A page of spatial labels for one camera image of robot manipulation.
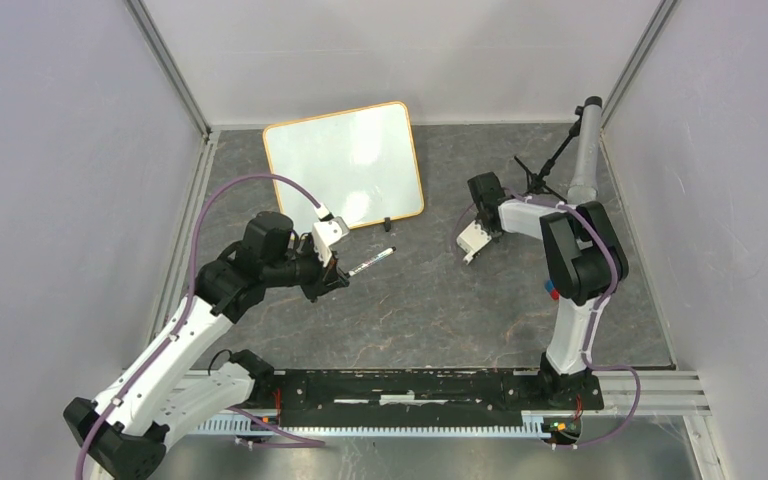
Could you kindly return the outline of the white whiteboard marker pen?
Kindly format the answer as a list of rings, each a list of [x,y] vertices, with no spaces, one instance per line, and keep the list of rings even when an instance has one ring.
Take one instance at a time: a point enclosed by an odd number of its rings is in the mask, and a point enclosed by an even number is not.
[[[348,272],[348,276],[349,277],[354,277],[354,276],[360,274],[361,272],[369,269],[373,265],[375,265],[375,264],[383,261],[384,259],[388,258],[389,256],[393,255],[395,252],[396,252],[396,248],[395,247],[389,247],[389,248],[379,252],[378,254],[374,255],[373,257],[365,260],[364,262],[361,262],[356,267],[350,269],[349,272]]]

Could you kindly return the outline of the white whiteboard with yellow frame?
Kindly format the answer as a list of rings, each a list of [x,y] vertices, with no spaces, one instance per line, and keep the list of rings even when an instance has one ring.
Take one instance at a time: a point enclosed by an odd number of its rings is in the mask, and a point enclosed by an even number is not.
[[[304,187],[352,229],[425,209],[410,115],[400,101],[273,124],[262,139],[270,172]]]

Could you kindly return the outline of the silver microphone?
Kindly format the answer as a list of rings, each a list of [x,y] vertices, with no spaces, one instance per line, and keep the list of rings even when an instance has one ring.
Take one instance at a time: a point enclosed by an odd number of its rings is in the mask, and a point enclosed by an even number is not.
[[[602,98],[588,97],[580,116],[578,147],[574,174],[567,190],[571,204],[593,201],[598,196],[597,166],[602,123]]]

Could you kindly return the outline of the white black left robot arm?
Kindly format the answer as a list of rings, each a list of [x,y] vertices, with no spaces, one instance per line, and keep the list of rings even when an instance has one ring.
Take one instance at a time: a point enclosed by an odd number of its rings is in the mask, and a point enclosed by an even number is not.
[[[146,479],[187,431],[241,402],[266,405],[273,379],[237,361],[179,395],[172,391],[194,362],[270,288],[298,287],[310,301],[347,286],[332,245],[347,236],[342,218],[322,213],[298,234],[292,220],[263,211],[241,239],[203,265],[163,330],[94,398],[76,397],[63,412],[81,448],[115,479]]]

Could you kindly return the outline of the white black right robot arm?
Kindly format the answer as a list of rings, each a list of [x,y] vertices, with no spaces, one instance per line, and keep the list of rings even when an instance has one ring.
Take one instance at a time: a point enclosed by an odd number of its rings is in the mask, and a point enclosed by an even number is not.
[[[549,280],[559,296],[552,339],[541,356],[537,392],[562,408],[590,390],[592,345],[603,310],[627,275],[627,257],[604,206],[507,192],[487,172],[468,180],[477,214],[456,245],[470,263],[492,240],[518,234],[541,241]]]

